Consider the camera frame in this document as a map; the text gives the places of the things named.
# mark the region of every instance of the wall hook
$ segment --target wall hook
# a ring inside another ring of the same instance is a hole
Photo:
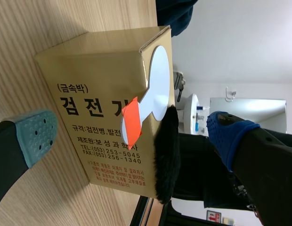
[[[232,96],[231,98],[229,98],[229,97],[227,96],[227,88],[228,88],[228,87],[226,87],[226,98],[225,98],[225,101],[227,101],[227,102],[232,102],[232,101],[235,99],[236,91],[234,91],[234,92],[229,92],[229,94]]]

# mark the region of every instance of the box flap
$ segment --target box flap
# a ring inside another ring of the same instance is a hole
[[[91,32],[39,53],[43,55],[87,55],[139,51],[167,27],[147,27],[108,32]]]

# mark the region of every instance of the orange sticky note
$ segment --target orange sticky note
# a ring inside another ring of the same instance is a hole
[[[141,135],[140,114],[138,112],[138,97],[123,107],[122,114],[124,117],[125,129],[127,134],[128,149],[136,143]]]

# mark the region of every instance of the black fur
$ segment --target black fur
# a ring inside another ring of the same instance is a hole
[[[172,197],[180,169],[178,112],[174,106],[167,109],[154,139],[156,167],[156,196],[162,204]]]

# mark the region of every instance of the sign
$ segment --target sign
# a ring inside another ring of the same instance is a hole
[[[207,210],[207,220],[211,222],[221,223],[221,213]]]

